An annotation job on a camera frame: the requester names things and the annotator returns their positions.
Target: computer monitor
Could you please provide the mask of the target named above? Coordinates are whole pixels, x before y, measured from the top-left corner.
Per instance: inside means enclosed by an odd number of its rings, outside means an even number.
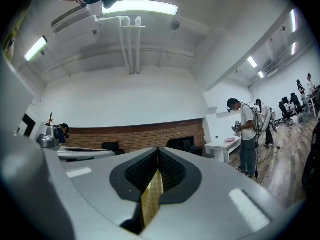
[[[284,97],[283,99],[282,99],[282,102],[283,102],[283,104],[288,104],[289,105],[289,101],[288,101],[288,98],[287,97]]]

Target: black mesh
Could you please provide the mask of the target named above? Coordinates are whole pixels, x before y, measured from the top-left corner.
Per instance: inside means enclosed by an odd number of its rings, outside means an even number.
[[[158,167],[162,176],[164,192],[183,182],[187,174],[186,168],[181,163],[161,151],[159,151]]]
[[[157,172],[157,151],[125,170],[125,178],[142,193]]]

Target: white sticker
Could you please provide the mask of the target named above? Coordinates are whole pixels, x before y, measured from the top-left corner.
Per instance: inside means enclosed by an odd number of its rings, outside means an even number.
[[[78,177],[81,175],[89,174],[91,172],[92,172],[92,170],[89,167],[85,167],[85,168],[81,168],[81,169],[68,171],[66,173],[66,175],[68,175],[69,178],[74,178],[74,177]]]

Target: white ceiling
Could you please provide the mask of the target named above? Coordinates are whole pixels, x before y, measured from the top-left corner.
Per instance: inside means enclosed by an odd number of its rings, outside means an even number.
[[[295,9],[295,15],[297,18],[297,31],[294,34],[292,18],[289,14],[271,38],[251,55],[258,66],[253,68],[252,65],[246,61],[237,71],[230,74],[228,79],[250,87],[261,79],[258,75],[260,71],[267,77],[266,70],[275,59],[276,64],[279,65],[281,69],[285,63],[299,56],[301,52],[304,52],[314,37],[308,24],[297,9]],[[296,53],[294,56],[291,55],[293,42],[296,42]]]
[[[145,28],[141,30],[141,66],[159,66],[171,22],[173,19],[178,20],[180,28],[170,33],[163,67],[190,69],[197,58],[198,47],[211,33],[211,26],[216,24],[213,21],[215,14],[221,13],[215,10],[220,0],[156,1],[179,6],[177,16],[151,12],[118,12],[109,14],[108,17],[130,16],[132,25],[137,16],[142,17],[142,26]],[[73,75],[83,71],[125,66],[116,21],[97,23],[97,34],[88,28],[87,32],[77,37],[57,41],[51,28],[52,21],[77,6],[76,2],[33,0],[16,38],[12,64],[19,70],[29,68],[44,84],[64,78],[67,73]],[[102,3],[90,5],[89,14],[102,16],[101,6]],[[45,55],[38,53],[29,63],[26,62],[24,55],[41,36],[47,38],[46,48],[49,52]],[[131,40],[135,56],[134,30]]]

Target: brick wall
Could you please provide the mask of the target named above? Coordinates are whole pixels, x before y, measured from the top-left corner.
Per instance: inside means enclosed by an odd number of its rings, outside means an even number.
[[[126,153],[151,147],[165,147],[168,140],[195,136],[196,146],[205,144],[202,119],[106,128],[70,128],[65,146],[101,149],[103,142],[119,142]]]

